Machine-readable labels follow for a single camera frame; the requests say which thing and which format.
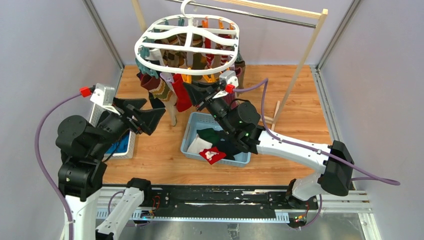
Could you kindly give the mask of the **lilac clothes peg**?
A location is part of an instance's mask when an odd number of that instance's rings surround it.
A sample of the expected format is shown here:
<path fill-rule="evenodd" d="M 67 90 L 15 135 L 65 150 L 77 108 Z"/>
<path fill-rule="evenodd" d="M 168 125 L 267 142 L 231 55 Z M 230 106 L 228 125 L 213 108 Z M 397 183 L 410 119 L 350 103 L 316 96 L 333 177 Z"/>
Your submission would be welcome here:
<path fill-rule="evenodd" d="M 173 75 L 169 72 L 161 72 L 160 73 L 160 77 L 165 80 L 167 83 L 174 83 L 174 78 Z"/>

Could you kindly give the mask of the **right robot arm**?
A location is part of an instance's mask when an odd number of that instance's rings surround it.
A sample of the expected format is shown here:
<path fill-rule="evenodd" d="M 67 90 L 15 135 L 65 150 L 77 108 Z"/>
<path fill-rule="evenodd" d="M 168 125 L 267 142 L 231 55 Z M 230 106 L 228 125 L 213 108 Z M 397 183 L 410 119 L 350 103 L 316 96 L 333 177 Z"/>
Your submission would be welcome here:
<path fill-rule="evenodd" d="M 259 124 L 261 115 L 253 104 L 244 100 L 232 108 L 217 98 L 221 83 L 183 83 L 197 110 L 207 109 L 223 130 L 222 139 L 243 153 L 270 155 L 300 163 L 314 170 L 304 178 L 290 181 L 286 203 L 299 208 L 311 197 L 328 193 L 348 195 L 354 161 L 346 145 L 338 140 L 331 145 L 302 141 L 278 134 Z"/>

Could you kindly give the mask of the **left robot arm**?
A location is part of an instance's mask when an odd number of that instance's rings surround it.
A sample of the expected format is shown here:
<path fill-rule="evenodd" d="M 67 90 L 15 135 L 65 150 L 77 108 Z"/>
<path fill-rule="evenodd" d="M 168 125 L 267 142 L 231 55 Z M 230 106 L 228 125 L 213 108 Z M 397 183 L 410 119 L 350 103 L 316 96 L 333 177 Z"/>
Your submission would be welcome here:
<path fill-rule="evenodd" d="M 135 209 L 153 202 L 151 182 L 134 177 L 115 209 L 96 224 L 107 169 L 105 153 L 126 133 L 151 135 L 166 111 L 144 110 L 145 103 L 144 98 L 115 98 L 105 110 L 107 116 L 96 125 L 80 115 L 69 116 L 59 124 L 55 141 L 62 159 L 58 189 L 66 202 L 67 236 L 71 240 L 117 240 Z"/>

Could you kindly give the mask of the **teal clothes peg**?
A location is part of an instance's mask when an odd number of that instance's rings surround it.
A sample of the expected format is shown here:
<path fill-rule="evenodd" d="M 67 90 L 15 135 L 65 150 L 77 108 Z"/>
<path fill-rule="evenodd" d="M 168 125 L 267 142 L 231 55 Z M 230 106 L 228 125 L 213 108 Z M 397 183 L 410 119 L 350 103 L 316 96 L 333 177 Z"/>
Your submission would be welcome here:
<path fill-rule="evenodd" d="M 135 58 L 135 62 L 136 62 L 136 65 L 137 65 L 139 71 L 143 75 L 148 75 L 148 76 L 154 77 L 156 79 L 159 78 L 159 74 L 158 74 L 158 72 L 156 70 L 150 69 L 147 66 L 143 65 L 137 58 Z"/>

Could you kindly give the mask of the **beige striped ribbed sock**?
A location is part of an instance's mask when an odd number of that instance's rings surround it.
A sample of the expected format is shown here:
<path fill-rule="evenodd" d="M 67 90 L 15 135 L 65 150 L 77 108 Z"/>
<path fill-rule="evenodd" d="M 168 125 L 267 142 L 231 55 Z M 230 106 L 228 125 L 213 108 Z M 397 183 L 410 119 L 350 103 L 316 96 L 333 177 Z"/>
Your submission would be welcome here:
<path fill-rule="evenodd" d="M 140 76 L 140 85 L 146 89 L 153 97 L 159 99 L 166 108 L 170 116 L 171 125 L 174 127 L 177 124 L 176 104 L 177 96 L 160 77 L 142 74 Z"/>

